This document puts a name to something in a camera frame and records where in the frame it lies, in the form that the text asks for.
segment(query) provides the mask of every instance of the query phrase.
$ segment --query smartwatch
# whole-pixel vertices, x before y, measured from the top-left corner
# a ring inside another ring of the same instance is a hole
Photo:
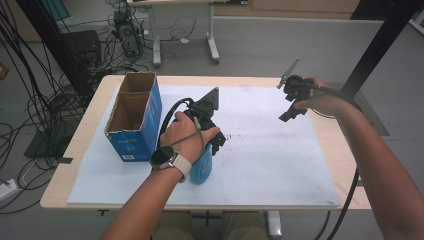
[[[150,165],[153,169],[176,167],[184,175],[180,183],[186,180],[191,169],[191,163],[172,146],[163,146],[156,149],[150,159]]]

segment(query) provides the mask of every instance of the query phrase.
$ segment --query black metal pole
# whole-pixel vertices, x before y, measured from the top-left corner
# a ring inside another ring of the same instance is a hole
[[[42,0],[16,0],[16,2],[46,44],[77,94],[81,97],[83,104],[88,106],[94,95],[94,90],[87,81],[88,74],[86,69],[72,57],[70,50],[61,38],[60,30],[55,20],[44,6]]]
[[[354,97],[371,72],[389,50],[390,46],[412,18],[422,0],[401,0],[387,16],[383,25],[362,55],[342,88],[342,92]]]

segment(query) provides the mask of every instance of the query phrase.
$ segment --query open box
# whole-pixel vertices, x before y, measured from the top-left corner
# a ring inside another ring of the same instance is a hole
[[[156,74],[128,73],[105,128],[106,137],[122,161],[150,160],[157,146],[161,113]]]

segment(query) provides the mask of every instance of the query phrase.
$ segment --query watch strap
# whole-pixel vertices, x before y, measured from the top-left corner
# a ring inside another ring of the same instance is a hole
[[[183,155],[178,154],[172,165],[183,173],[184,177],[180,180],[180,183],[183,183],[188,177],[188,174],[191,169],[191,163],[187,159],[185,159]]]

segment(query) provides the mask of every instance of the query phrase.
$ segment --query khaki pants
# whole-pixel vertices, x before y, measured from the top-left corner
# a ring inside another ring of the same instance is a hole
[[[224,240],[266,240],[268,236],[259,212],[224,212],[222,227]],[[163,212],[153,240],[195,240],[190,212]]]

